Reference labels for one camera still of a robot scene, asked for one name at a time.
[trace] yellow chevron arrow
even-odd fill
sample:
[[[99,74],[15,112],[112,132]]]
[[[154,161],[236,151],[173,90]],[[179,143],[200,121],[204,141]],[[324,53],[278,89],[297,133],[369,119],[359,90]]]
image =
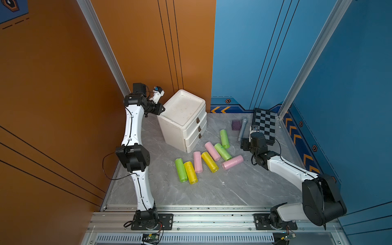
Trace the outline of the yellow chevron arrow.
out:
[[[297,129],[296,127],[294,127],[294,126],[290,126],[290,136],[291,136],[291,130],[292,129]]]
[[[302,139],[301,135],[294,134],[294,144],[295,144],[295,140],[296,140],[297,138]]]
[[[211,112],[212,113],[216,113],[215,110],[218,109],[220,106],[215,107],[215,109],[213,109]]]
[[[304,155],[303,155],[303,164],[304,164],[305,166],[306,166],[306,159],[310,159],[310,160],[313,161],[313,158],[312,158],[311,156],[304,154]]]
[[[320,170],[318,170],[317,168],[315,168],[313,166],[309,166],[309,171],[311,172],[312,170],[314,170],[315,172],[320,173]]]
[[[292,121],[293,119],[291,118],[286,118],[286,127],[287,127],[287,121]]]
[[[226,113],[225,110],[227,110],[228,108],[230,108],[230,106],[228,106],[225,109],[221,110],[221,113]]]

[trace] pink foam roll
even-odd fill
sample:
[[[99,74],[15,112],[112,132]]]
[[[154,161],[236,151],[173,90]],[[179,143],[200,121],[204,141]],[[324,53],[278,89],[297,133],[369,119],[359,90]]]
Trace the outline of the pink foam roll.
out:
[[[208,153],[210,153],[210,155],[214,159],[214,161],[218,161],[221,158],[218,151],[215,149],[215,147],[212,145],[212,143],[210,141],[205,143],[204,146],[207,149]]]
[[[203,165],[201,164],[201,153],[199,151],[193,153],[193,162],[195,164],[195,173],[201,173],[203,171]]]
[[[224,170],[227,170],[231,167],[234,167],[237,164],[240,164],[243,161],[244,161],[244,159],[242,158],[241,155],[239,155],[239,156],[233,157],[230,160],[227,160],[224,163],[222,163],[222,167]]]

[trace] yellow foam roll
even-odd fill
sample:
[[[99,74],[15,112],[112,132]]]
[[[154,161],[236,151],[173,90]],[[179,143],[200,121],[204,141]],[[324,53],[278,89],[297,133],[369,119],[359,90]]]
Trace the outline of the yellow foam roll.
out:
[[[189,183],[192,185],[198,182],[195,169],[193,168],[192,162],[184,163],[185,171],[187,172],[187,176],[189,179]]]
[[[201,155],[201,158],[204,160],[204,162],[210,168],[211,172],[215,173],[216,171],[219,170],[218,165],[214,162],[214,159],[210,156],[210,154],[207,151],[203,152],[203,154]]]

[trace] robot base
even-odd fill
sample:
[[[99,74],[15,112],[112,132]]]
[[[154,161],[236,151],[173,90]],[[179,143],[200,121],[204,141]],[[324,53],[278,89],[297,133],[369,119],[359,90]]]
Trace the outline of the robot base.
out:
[[[269,218],[270,214],[253,214],[254,224],[256,225],[256,230],[286,230],[286,225],[291,230],[298,230],[295,221],[284,222],[282,227],[274,227]]]
[[[171,230],[173,224],[173,214],[158,214],[158,216],[159,216],[159,220],[162,222],[162,229]],[[131,230],[159,230],[159,229],[160,229],[159,224],[157,224],[157,226],[153,227],[152,229],[148,229],[146,226],[140,224],[139,222],[132,222],[131,225]]]

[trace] white plastic drawer cabinet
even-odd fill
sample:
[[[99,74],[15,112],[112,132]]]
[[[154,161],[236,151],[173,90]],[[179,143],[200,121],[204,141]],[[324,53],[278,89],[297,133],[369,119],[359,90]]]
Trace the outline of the white plastic drawer cabinet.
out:
[[[205,100],[180,89],[163,106],[158,122],[165,142],[190,153],[207,128]]]

